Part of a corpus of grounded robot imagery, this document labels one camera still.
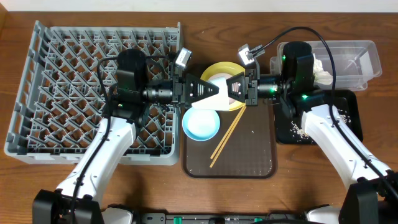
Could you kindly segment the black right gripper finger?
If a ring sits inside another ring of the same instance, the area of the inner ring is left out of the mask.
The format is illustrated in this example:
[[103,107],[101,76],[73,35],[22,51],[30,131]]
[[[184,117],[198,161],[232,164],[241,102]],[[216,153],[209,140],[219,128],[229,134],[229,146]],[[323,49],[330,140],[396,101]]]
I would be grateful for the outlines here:
[[246,81],[245,73],[239,73],[226,80],[228,90],[244,90]]
[[228,90],[228,96],[236,101],[245,103],[247,91],[246,90],[241,90],[241,91]]

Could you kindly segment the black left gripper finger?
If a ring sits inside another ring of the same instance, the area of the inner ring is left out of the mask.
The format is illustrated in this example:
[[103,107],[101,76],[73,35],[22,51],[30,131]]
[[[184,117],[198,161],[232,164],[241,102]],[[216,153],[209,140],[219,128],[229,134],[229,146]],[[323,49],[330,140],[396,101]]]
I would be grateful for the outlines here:
[[192,74],[186,74],[185,83],[187,86],[195,91],[218,91],[219,88],[207,81],[204,81]]
[[209,108],[211,106],[211,97],[218,93],[218,90],[207,91],[204,93],[187,93],[185,96],[185,107],[190,108],[193,106],[194,108]]

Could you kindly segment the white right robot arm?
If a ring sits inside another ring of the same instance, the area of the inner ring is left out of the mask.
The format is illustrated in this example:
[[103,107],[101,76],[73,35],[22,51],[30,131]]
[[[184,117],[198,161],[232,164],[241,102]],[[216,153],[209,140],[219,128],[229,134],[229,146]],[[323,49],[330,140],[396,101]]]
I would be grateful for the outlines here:
[[288,42],[281,74],[247,69],[227,79],[229,97],[248,106],[277,99],[287,119],[315,141],[342,179],[347,193],[341,208],[305,212],[299,223],[397,223],[397,173],[374,156],[341,120],[334,89],[315,84],[315,58],[308,42]]

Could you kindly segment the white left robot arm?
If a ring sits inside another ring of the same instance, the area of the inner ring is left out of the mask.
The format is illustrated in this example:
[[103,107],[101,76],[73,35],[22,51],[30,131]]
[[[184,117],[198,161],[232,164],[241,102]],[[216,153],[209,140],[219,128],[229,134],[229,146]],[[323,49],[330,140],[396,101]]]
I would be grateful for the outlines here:
[[102,58],[97,64],[117,63],[117,82],[104,90],[103,117],[96,136],[79,163],[54,191],[40,190],[32,204],[33,223],[136,223],[134,212],[122,205],[102,210],[104,192],[122,156],[146,124],[150,106],[188,108],[192,103],[220,93],[220,88],[188,74],[172,72],[170,79],[150,80],[146,66],[155,63],[137,49]]

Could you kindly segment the white cup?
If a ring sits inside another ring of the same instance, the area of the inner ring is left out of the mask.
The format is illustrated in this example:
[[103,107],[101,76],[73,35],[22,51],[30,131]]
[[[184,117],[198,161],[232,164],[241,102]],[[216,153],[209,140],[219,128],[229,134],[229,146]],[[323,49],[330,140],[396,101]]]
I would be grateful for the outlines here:
[[228,86],[225,77],[219,77],[208,81],[219,88],[219,93],[203,100],[192,103],[192,107],[198,110],[229,110]]

